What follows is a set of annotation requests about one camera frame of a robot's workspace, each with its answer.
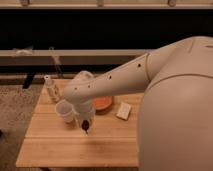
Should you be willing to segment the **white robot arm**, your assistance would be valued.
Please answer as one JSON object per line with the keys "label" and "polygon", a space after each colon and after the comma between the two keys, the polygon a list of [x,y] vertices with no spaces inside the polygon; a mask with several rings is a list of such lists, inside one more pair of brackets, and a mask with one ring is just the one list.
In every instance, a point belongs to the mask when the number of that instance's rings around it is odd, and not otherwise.
{"label": "white robot arm", "polygon": [[139,92],[139,170],[213,171],[213,37],[189,37],[71,81],[64,97],[79,111],[95,97]]}

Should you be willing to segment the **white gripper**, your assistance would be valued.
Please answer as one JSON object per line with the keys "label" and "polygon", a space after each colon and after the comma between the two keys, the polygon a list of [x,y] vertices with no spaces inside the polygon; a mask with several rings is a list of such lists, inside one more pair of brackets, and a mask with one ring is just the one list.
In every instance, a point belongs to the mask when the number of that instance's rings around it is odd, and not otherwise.
{"label": "white gripper", "polygon": [[86,120],[89,122],[89,130],[91,130],[95,122],[95,113],[96,110],[91,100],[80,104],[77,107],[77,117],[75,117],[78,128],[82,129],[81,124]]}

